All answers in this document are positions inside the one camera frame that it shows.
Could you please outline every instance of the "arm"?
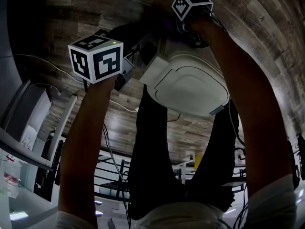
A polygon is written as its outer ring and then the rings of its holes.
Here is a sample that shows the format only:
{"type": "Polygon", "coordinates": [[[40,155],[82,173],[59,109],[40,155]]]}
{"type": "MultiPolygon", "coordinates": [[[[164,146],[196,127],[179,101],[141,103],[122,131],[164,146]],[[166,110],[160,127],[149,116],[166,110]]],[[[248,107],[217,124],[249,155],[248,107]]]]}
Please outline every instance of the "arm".
{"type": "Polygon", "coordinates": [[[61,156],[59,210],[97,227],[94,171],[102,128],[116,77],[90,85],[72,124],[61,156]]]}
{"type": "Polygon", "coordinates": [[[191,28],[209,43],[240,115],[250,197],[292,172],[280,108],[263,71],[228,34],[206,19],[191,24],[191,28]]]}

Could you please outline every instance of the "wooden floor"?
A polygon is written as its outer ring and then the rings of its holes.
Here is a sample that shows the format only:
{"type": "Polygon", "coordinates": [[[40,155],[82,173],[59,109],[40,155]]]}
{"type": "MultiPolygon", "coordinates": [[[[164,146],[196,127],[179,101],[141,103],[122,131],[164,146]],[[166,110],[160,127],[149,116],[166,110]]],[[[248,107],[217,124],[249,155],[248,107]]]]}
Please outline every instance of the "wooden floor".
{"type": "MultiPolygon", "coordinates": [[[[111,30],[138,21],[153,4],[171,10],[173,0],[9,0],[8,26],[14,53],[40,56],[72,73],[67,45],[98,29],[111,30]]],[[[212,0],[214,12],[233,39],[263,68],[281,105],[291,135],[304,130],[305,123],[305,0],[212,0]]],[[[49,83],[61,91],[48,89],[51,110],[61,116],[71,94],[78,101],[64,129],[67,134],[84,97],[83,85],[51,65],[15,57],[23,79],[49,83]]],[[[138,81],[143,69],[137,69],[121,93],[112,99],[135,109],[142,95],[138,81]]],[[[169,112],[169,119],[178,116],[169,112]]],[[[179,162],[189,154],[204,152],[213,117],[194,119],[181,116],[168,124],[170,158],[179,162]]],[[[136,135],[136,113],[110,103],[106,116],[112,148],[131,154],[136,135]]],[[[45,138],[54,130],[58,119],[50,114],[41,128],[45,138]]]]}

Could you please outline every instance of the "ceiling light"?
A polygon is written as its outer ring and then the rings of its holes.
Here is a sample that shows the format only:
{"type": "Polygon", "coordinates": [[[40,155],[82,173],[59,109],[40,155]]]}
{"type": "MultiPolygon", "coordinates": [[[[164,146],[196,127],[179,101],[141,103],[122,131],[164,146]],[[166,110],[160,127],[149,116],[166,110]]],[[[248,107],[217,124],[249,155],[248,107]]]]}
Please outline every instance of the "ceiling light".
{"type": "Polygon", "coordinates": [[[300,193],[299,193],[299,198],[303,195],[303,193],[304,193],[304,189],[302,189],[302,190],[300,191],[300,193]]]}
{"type": "Polygon", "coordinates": [[[94,202],[95,202],[96,205],[101,205],[101,204],[103,204],[103,202],[96,201],[96,200],[95,200],[94,202]]]}
{"type": "Polygon", "coordinates": [[[16,221],[16,220],[23,219],[23,218],[26,218],[26,217],[28,217],[28,214],[25,213],[24,211],[10,214],[10,220],[11,221],[16,221]]]}
{"type": "Polygon", "coordinates": [[[232,209],[232,210],[229,210],[229,211],[225,212],[225,214],[229,214],[229,213],[231,213],[231,212],[233,212],[233,211],[236,211],[236,209],[234,208],[234,209],[232,209]]]}

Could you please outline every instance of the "black pants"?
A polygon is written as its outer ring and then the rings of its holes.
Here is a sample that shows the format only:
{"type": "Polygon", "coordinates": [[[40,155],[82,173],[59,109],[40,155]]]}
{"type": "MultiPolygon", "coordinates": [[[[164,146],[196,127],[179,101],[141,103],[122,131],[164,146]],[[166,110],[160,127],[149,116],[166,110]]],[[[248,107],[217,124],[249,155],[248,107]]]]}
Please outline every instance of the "black pants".
{"type": "MultiPolygon", "coordinates": [[[[231,116],[238,126],[238,113],[231,102],[231,116]]],[[[164,204],[194,201],[227,211],[233,202],[227,183],[234,170],[235,134],[228,105],[216,114],[208,147],[192,178],[184,185],[172,169],[167,147],[167,108],[155,102],[144,87],[137,118],[137,136],[129,169],[132,219],[144,217],[164,204]]]]}

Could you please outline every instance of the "white box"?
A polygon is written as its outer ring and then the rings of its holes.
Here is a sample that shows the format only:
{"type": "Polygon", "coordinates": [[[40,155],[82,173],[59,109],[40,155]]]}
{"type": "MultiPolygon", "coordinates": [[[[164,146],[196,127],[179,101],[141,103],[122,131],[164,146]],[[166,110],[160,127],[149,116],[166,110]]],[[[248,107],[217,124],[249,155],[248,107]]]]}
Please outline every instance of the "white box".
{"type": "Polygon", "coordinates": [[[123,71],[123,42],[92,35],[68,47],[74,73],[90,83],[123,71]]]}
{"type": "Polygon", "coordinates": [[[203,5],[206,5],[212,11],[213,2],[211,0],[175,0],[172,4],[172,9],[178,18],[183,21],[192,7],[203,5]]]}

